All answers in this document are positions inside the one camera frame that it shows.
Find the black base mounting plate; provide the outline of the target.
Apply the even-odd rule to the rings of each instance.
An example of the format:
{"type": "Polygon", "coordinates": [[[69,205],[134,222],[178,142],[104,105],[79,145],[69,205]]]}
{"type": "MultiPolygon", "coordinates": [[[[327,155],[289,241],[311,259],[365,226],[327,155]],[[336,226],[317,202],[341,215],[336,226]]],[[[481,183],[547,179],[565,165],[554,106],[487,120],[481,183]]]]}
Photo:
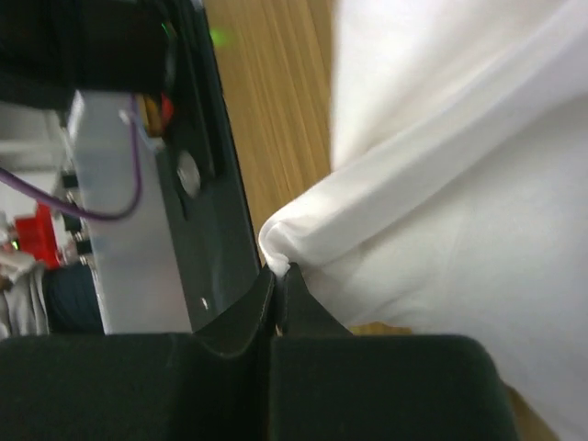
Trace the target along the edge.
{"type": "Polygon", "coordinates": [[[249,289],[261,264],[204,6],[165,1],[177,35],[173,116],[157,159],[187,313],[197,330],[249,289]]]}

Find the white printed t-shirt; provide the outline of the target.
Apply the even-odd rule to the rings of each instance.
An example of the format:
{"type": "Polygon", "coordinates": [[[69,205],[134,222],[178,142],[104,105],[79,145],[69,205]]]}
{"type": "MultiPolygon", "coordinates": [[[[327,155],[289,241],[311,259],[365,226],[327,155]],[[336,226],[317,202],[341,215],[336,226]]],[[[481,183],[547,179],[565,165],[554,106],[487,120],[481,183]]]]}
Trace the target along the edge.
{"type": "Polygon", "coordinates": [[[464,334],[587,437],[587,4],[340,1],[331,172],[259,247],[353,326],[464,334]]]}

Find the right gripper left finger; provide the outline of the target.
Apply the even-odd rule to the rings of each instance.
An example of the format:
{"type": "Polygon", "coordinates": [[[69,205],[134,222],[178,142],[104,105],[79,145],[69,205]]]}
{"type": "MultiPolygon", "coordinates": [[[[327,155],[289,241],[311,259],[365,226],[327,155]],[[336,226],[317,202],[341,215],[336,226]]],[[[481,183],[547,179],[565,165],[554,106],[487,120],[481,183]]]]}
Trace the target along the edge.
{"type": "Polygon", "coordinates": [[[275,277],[193,334],[20,337],[1,345],[4,440],[263,440],[275,277]]]}

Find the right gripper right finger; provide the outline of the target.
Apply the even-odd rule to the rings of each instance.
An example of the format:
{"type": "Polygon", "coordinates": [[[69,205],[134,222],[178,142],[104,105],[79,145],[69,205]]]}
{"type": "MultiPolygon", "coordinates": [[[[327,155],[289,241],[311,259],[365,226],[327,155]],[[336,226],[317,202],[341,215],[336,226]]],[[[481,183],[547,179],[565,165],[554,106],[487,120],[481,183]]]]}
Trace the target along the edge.
{"type": "Polygon", "coordinates": [[[274,440],[516,440],[487,351],[463,335],[355,336],[298,266],[277,284],[270,346],[274,440]]]}

